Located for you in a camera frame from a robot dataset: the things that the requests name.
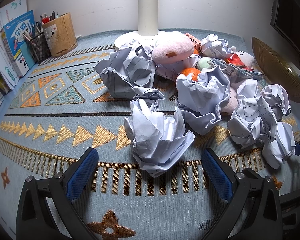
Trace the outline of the cork pen holder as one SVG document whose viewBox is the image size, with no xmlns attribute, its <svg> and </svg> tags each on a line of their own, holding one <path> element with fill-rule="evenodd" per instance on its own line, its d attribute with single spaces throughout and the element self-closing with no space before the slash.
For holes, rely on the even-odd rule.
<svg viewBox="0 0 300 240">
<path fill-rule="evenodd" d="M 77 47 L 69 12 L 43 24 L 43 33 L 52 57 L 65 55 Z"/>
</svg>

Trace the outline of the black mesh pen holder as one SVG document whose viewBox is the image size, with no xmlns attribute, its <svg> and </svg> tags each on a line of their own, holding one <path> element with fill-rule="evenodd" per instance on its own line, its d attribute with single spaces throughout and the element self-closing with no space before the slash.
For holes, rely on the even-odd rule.
<svg viewBox="0 0 300 240">
<path fill-rule="evenodd" d="M 32 56 L 34 56 L 36 62 L 41 63 L 51 57 L 41 22 L 36 22 L 33 25 L 32 33 L 25 31 L 23 38 L 30 47 Z"/>
</svg>

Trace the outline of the white desk lamp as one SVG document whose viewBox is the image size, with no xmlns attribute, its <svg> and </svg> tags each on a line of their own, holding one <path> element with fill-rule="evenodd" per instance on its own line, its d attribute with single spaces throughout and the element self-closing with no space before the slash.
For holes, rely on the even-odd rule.
<svg viewBox="0 0 300 240">
<path fill-rule="evenodd" d="M 158 8 L 158 0 L 138 0 L 138 29 L 116 38 L 116 51 L 133 41 L 155 45 L 167 35 L 166 31 L 158 28 Z"/>
</svg>

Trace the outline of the paper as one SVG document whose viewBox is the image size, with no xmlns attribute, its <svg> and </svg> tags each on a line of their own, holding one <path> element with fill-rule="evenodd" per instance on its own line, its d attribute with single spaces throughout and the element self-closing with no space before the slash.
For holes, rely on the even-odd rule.
<svg viewBox="0 0 300 240">
<path fill-rule="evenodd" d="M 277 170 L 295 154 L 295 148 L 292 126 L 286 122 L 278 122 L 276 138 L 271 142 L 264 140 L 262 156 L 271 168 Z"/>
</svg>

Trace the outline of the small orange box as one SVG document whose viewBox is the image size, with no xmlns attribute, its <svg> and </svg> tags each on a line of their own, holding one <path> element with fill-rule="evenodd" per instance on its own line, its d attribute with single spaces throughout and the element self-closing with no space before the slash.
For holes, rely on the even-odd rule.
<svg viewBox="0 0 300 240">
<path fill-rule="evenodd" d="M 201 53 L 201 41 L 198 38 L 194 37 L 193 35 L 191 35 L 189 33 L 185 33 L 185 35 L 193 43 L 194 53 L 199 55 Z"/>
</svg>

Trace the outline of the paper ball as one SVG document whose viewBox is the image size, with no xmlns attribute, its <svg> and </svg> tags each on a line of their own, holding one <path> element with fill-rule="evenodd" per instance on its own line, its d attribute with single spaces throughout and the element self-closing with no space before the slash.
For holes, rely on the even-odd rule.
<svg viewBox="0 0 300 240">
<path fill-rule="evenodd" d="M 194 142 L 195 135 L 186 130 L 178 107 L 172 116 L 156 109 L 157 101 L 136 99 L 130 102 L 131 116 L 124 118 L 132 155 L 139 168 L 157 178 L 167 172 Z"/>
<path fill-rule="evenodd" d="M 238 105 L 227 123 L 232 140 L 249 147 L 258 140 L 277 138 L 279 121 L 290 113 L 287 91 L 278 84 L 258 89 L 258 81 L 247 79 L 237 89 Z"/>
<path fill-rule="evenodd" d="M 200 49 L 204 56 L 216 59 L 228 59 L 237 51 L 235 46 L 229 47 L 225 39 L 219 39 L 215 34 L 209 34 L 200 42 Z"/>
<path fill-rule="evenodd" d="M 196 81 L 179 74 L 176 88 L 175 104 L 193 131 L 205 135 L 221 121 L 221 109 L 230 99 L 230 80 L 220 66 L 199 73 Z"/>
<path fill-rule="evenodd" d="M 152 51 L 153 47 L 148 44 L 122 46 L 95 66 L 113 98 L 154 101 L 165 98 L 153 87 L 156 64 L 151 57 Z"/>
</svg>

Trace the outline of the blue study workbook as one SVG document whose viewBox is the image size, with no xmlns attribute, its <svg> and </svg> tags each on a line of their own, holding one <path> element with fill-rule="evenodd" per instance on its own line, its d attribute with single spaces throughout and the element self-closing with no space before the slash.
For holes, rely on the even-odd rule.
<svg viewBox="0 0 300 240">
<path fill-rule="evenodd" d="M 18 77 L 23 77 L 29 71 L 21 46 L 25 43 L 23 33 L 25 31 L 32 33 L 34 24 L 34 14 L 31 10 L 11 20 L 0 31 L 8 58 Z"/>
</svg>

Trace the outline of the orange tangerine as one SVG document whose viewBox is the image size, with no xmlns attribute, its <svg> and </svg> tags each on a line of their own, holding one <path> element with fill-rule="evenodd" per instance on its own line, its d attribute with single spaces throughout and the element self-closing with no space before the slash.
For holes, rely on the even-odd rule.
<svg viewBox="0 0 300 240">
<path fill-rule="evenodd" d="M 197 81 L 197 77 L 201 73 L 201 71 L 197 68 L 185 68 L 180 73 L 185 76 L 188 76 L 191 74 L 192 81 Z"/>
</svg>

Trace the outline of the white cat plush doll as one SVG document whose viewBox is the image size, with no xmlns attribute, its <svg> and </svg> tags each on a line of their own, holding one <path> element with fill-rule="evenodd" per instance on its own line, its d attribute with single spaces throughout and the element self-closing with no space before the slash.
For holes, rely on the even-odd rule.
<svg viewBox="0 0 300 240">
<path fill-rule="evenodd" d="M 237 50 L 235 46 L 230 47 L 226 56 L 229 63 L 242 67 L 245 70 L 253 70 L 255 58 L 243 50 Z"/>
</svg>

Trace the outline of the brown ribbed glass bowl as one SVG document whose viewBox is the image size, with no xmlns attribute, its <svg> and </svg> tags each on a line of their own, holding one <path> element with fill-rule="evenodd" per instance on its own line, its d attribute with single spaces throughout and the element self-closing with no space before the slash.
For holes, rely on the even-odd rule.
<svg viewBox="0 0 300 240">
<path fill-rule="evenodd" d="M 290 100 L 300 103 L 300 77 L 290 64 L 274 49 L 256 37 L 251 38 L 255 60 L 266 77 L 281 85 Z"/>
</svg>

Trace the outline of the three-ball plush dango large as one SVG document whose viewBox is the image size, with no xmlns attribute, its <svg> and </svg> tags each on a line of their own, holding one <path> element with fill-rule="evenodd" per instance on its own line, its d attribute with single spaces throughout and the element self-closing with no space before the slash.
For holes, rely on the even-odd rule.
<svg viewBox="0 0 300 240">
<path fill-rule="evenodd" d="M 158 41 L 152 51 L 156 64 L 172 64 L 190 57 L 194 52 L 192 41 L 179 31 L 172 31 Z"/>
</svg>

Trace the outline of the patterned blue table mat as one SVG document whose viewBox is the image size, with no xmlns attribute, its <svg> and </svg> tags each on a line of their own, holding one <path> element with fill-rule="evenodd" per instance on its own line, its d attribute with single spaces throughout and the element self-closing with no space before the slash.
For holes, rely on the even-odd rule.
<svg viewBox="0 0 300 240">
<path fill-rule="evenodd" d="M 64 172 L 89 147 L 98 167 L 74 207 L 99 239 L 200 239 L 224 206 L 201 165 L 210 147 L 234 171 L 272 175 L 281 194 L 300 188 L 300 159 L 272 170 L 257 146 L 241 149 L 226 121 L 197 135 L 181 159 L 152 178 L 130 151 L 124 118 L 129 102 L 110 96 L 95 65 L 114 50 L 119 32 L 82 38 L 64 56 L 35 66 L 0 106 L 0 225 L 15 238 L 21 189 L 27 176 Z"/>
</svg>

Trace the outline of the plaid fabric piece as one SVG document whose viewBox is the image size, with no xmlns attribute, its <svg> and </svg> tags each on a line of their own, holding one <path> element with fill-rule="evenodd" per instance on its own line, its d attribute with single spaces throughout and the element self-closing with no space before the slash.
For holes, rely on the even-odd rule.
<svg viewBox="0 0 300 240">
<path fill-rule="evenodd" d="M 261 72 L 254 72 L 250 70 L 244 70 L 240 68 L 240 66 L 234 65 L 232 63 L 226 63 L 221 59 L 210 59 L 207 62 L 211 67 L 219 66 L 223 73 L 242 79 L 254 79 L 254 80 L 262 80 L 263 74 Z"/>
</svg>

